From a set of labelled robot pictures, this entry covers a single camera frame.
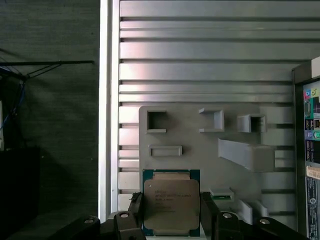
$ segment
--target sticker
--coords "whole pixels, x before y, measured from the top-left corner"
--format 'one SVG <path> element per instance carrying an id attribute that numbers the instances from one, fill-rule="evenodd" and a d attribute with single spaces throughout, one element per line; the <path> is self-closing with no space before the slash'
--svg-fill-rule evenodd
<path id="1" fill-rule="evenodd" d="M 311 98 L 319 97 L 319 90 L 318 88 L 311 88 Z"/>
<path id="2" fill-rule="evenodd" d="M 304 99 L 309 99 L 311 97 L 311 89 L 304 91 Z"/>
<path id="3" fill-rule="evenodd" d="M 305 178 L 306 190 L 306 220 L 307 220 L 307 237 L 309 239 L 318 239 L 318 193 L 317 181 L 314 178 Z"/>
<path id="4" fill-rule="evenodd" d="M 320 180 L 320 168 L 313 166 L 306 166 L 306 175 L 308 177 Z"/>

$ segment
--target aluminum panel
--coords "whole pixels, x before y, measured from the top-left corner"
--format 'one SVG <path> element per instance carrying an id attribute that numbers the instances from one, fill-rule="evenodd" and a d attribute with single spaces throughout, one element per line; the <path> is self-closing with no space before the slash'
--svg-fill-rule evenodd
<path id="1" fill-rule="evenodd" d="M 290 94 L 120 94 L 120 102 L 194 102 L 194 103 L 290 103 Z"/>
<path id="2" fill-rule="evenodd" d="M 122 42 L 121 59 L 145 60 L 296 60 L 320 55 L 319 43 L 288 42 Z"/>
<path id="3" fill-rule="evenodd" d="M 274 157 L 276 159 L 292 159 L 294 160 L 295 157 L 295 151 L 293 150 L 275 150 L 274 151 Z"/>
<path id="4" fill-rule="evenodd" d="M 139 145 L 138 128 L 120 128 L 119 129 L 120 146 L 137 146 Z"/>
<path id="5" fill-rule="evenodd" d="M 297 64 L 122 63 L 120 80 L 291 82 Z"/>
<path id="6" fill-rule="evenodd" d="M 227 31 L 319 31 L 318 21 L 122 21 L 121 30 L 209 29 Z"/>
<path id="7" fill-rule="evenodd" d="M 293 230 L 297 229 L 297 219 L 296 216 L 270 216 L 280 223 L 287 225 L 289 228 Z"/>
<path id="8" fill-rule="evenodd" d="M 304 39 L 320 39 L 320 32 L 304 31 L 262 31 L 262 30 L 226 30 L 226 29 L 161 29 L 161 30 L 122 30 L 120 38 L 143 40 L 179 40 L 179 39 L 203 39 L 203 40 L 304 40 Z"/>
<path id="9" fill-rule="evenodd" d="M 296 167 L 296 161 L 293 159 L 275 159 L 276 168 L 292 168 Z"/>
<path id="10" fill-rule="evenodd" d="M 119 203 L 118 210 L 119 211 L 128 211 L 128 208 L 131 203 L 132 194 L 119 194 Z"/>
<path id="11" fill-rule="evenodd" d="M 139 190 L 139 172 L 119 172 L 120 190 Z"/>
<path id="12" fill-rule="evenodd" d="M 274 107 L 264 106 L 260 107 L 260 112 L 266 115 L 268 124 L 293 124 L 293 107 Z"/>
<path id="13" fill-rule="evenodd" d="M 120 124 L 138 124 L 139 108 L 140 108 L 139 106 L 121 106 L 119 108 L 119 123 Z M 280 106 L 260 107 L 260 112 L 266 115 L 268 124 L 293 124 L 292 110 L 293 110 L 292 107 L 280 107 Z"/>
<path id="14" fill-rule="evenodd" d="M 120 159 L 119 168 L 138 169 L 139 159 Z"/>
<path id="15" fill-rule="evenodd" d="M 120 93 L 202 93 L 202 94 L 285 94 L 291 95 L 290 85 L 244 84 L 124 84 Z"/>
<path id="16" fill-rule="evenodd" d="M 318 18 L 316 1 L 140 1 L 120 2 L 121 17 Z"/>
<path id="17" fill-rule="evenodd" d="M 290 128 L 268 129 L 267 132 L 261 133 L 261 144 L 271 146 L 294 146 L 295 131 Z"/>
<path id="18" fill-rule="evenodd" d="M 121 106 L 119 107 L 120 124 L 137 124 L 139 122 L 139 107 Z"/>
<path id="19" fill-rule="evenodd" d="M 261 173 L 260 179 L 263 190 L 294 190 L 296 188 L 296 174 L 294 172 Z"/>
<path id="20" fill-rule="evenodd" d="M 294 194 L 263 194 L 261 201 L 268 208 L 270 214 L 296 211 L 296 196 Z"/>
<path id="21" fill-rule="evenodd" d="M 119 150 L 120 159 L 137 159 L 139 158 L 139 150 Z"/>

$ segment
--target rectangular cutout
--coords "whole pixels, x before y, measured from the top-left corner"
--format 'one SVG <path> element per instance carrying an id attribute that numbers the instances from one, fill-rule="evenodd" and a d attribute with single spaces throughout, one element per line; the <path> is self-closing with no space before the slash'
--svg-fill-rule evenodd
<path id="1" fill-rule="evenodd" d="M 216 133 L 225 131 L 225 113 L 221 109 L 201 108 L 199 114 L 206 114 L 212 118 L 212 125 L 209 128 L 200 128 L 199 133 Z"/>
<path id="2" fill-rule="evenodd" d="M 146 111 L 146 133 L 166 133 L 168 116 L 166 110 Z"/>
<path id="3" fill-rule="evenodd" d="M 240 133 L 265 133 L 267 131 L 266 116 L 262 114 L 238 116 L 237 129 Z"/>
<path id="4" fill-rule="evenodd" d="M 178 157 L 181 155 L 181 145 L 149 145 L 150 157 Z"/>

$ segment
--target metal rod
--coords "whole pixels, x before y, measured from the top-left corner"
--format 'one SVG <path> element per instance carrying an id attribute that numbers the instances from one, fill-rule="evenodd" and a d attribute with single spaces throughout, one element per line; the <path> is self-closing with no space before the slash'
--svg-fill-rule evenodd
<path id="1" fill-rule="evenodd" d="M 0 62 L 0 66 L 40 66 L 40 65 L 65 65 L 65 64 L 94 64 L 93 60 L 82 61 L 17 61 L 17 62 Z"/>

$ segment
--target blue cable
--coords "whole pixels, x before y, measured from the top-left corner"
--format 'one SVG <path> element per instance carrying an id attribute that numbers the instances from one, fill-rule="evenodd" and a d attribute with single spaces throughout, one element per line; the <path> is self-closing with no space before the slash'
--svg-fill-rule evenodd
<path id="1" fill-rule="evenodd" d="M 21 92 L 22 92 L 22 94 L 21 94 L 21 96 L 20 96 L 20 100 L 19 100 L 18 105 L 17 105 L 17 106 L 13 109 L 13 111 L 12 111 L 12 115 L 15 115 L 15 114 L 16 114 L 17 108 L 22 104 L 22 102 L 23 102 L 23 100 L 24 100 L 24 97 L 25 97 L 25 94 L 26 94 L 25 84 L 21 84 L 20 87 L 21 87 Z M 5 124 L 6 124 L 6 122 L 7 122 L 8 119 L 9 119 L 9 115 L 7 115 L 7 116 L 5 117 L 5 119 L 3 120 L 2 126 L 0 127 L 0 131 L 4 128 L 4 126 L 5 126 Z"/>

